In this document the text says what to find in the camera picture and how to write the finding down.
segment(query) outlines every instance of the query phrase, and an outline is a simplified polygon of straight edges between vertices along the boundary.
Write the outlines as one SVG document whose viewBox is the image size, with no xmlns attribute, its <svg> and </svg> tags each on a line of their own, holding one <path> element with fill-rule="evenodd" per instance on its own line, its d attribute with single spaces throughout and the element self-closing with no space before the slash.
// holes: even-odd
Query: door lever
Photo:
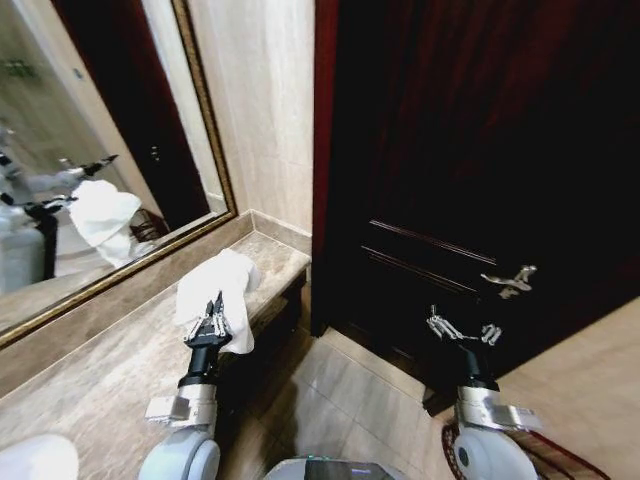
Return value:
<svg viewBox="0 0 640 480">
<path fill-rule="evenodd" d="M 495 277 L 493 275 L 487 275 L 486 273 L 481 273 L 480 276 L 487 282 L 495 283 L 496 285 L 505 285 L 506 287 L 500 291 L 499 295 L 506 300 L 512 295 L 518 295 L 520 293 L 519 291 L 530 291 L 533 287 L 529 285 L 529 277 L 533 275 L 536 270 L 538 269 L 535 265 L 524 265 L 513 278 Z"/>
</svg>

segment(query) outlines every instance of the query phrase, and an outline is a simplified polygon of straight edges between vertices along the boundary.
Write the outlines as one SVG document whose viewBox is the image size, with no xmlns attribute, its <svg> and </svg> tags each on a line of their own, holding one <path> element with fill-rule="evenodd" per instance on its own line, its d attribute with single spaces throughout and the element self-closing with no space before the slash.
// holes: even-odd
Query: beige wall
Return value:
<svg viewBox="0 0 640 480">
<path fill-rule="evenodd" d="M 311 232 L 313 0 L 189 4 L 239 210 Z"/>
<path fill-rule="evenodd" d="M 616 479 L 640 471 L 640 297 L 500 382 L 542 433 Z"/>
</svg>

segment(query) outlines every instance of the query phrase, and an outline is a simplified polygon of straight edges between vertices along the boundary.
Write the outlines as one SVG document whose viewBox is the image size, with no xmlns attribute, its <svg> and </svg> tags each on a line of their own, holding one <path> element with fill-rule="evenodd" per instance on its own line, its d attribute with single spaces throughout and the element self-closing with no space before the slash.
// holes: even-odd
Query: tile floor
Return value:
<svg viewBox="0 0 640 480">
<path fill-rule="evenodd" d="M 219 478 L 262 478 L 308 454 L 375 460 L 411 480 L 453 478 L 419 382 L 347 337 L 299 328 L 260 362 L 243 406 L 218 423 Z"/>
</svg>

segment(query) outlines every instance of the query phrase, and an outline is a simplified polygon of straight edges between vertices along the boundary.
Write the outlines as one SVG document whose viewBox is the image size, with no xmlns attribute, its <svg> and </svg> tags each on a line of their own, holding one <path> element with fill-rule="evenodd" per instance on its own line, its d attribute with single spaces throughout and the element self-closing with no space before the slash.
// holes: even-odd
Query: gold mirror frame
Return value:
<svg viewBox="0 0 640 480">
<path fill-rule="evenodd" d="M 77 292 L 64 297 L 50 305 L 46 311 L 36 314 L 20 325 L 17 325 L 13 329 L 3 333 L 0 335 L 0 349 L 11 345 L 26 335 L 47 325 L 64 313 L 67 313 L 71 309 L 87 302 L 96 295 L 131 277 L 149 265 L 152 265 L 176 250 L 215 230 L 217 227 L 238 215 L 233 190 L 231 189 L 231 182 L 229 181 L 224 152 L 220 142 L 218 127 L 213 114 L 213 104 L 211 102 L 211 97 L 209 96 L 209 89 L 207 87 L 207 81 L 203 71 L 200 51 L 195 41 L 195 32 L 191 21 L 188 1 L 172 0 L 172 4 L 178 23 L 178 29 L 180 30 L 180 36 L 182 37 L 182 45 L 189 63 L 191 78 L 198 97 L 198 103 L 200 104 L 200 111 L 202 113 L 202 118 L 209 137 L 209 143 L 213 152 L 213 158 L 218 170 L 218 177 L 222 186 L 225 203 L 227 204 L 227 212 L 181 233 L 166 245 L 158 247 L 156 250 L 135 260 L 134 262 L 115 270 L 105 277 L 81 288 Z"/>
</svg>

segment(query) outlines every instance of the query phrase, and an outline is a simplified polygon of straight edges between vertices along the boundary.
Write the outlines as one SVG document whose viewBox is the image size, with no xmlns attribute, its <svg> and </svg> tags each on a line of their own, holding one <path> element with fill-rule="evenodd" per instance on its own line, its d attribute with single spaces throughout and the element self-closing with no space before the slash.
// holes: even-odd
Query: dark wooden door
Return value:
<svg viewBox="0 0 640 480">
<path fill-rule="evenodd" d="M 328 174 L 316 183 L 327 193 L 315 197 L 326 205 L 314 225 L 316 326 L 423 379 L 432 411 L 450 401 L 458 367 L 427 330 L 430 304 L 472 334 L 502 326 L 491 358 L 502 374 L 640 292 L 638 7 L 334 10 L 335 61 L 317 57 L 335 79 L 332 92 L 316 85 L 333 102 L 331 153 L 316 157 Z M 533 289 L 508 300 L 481 277 L 522 265 L 538 268 Z"/>
<path fill-rule="evenodd" d="M 53 3 L 169 227 L 209 213 L 142 2 Z"/>
</svg>

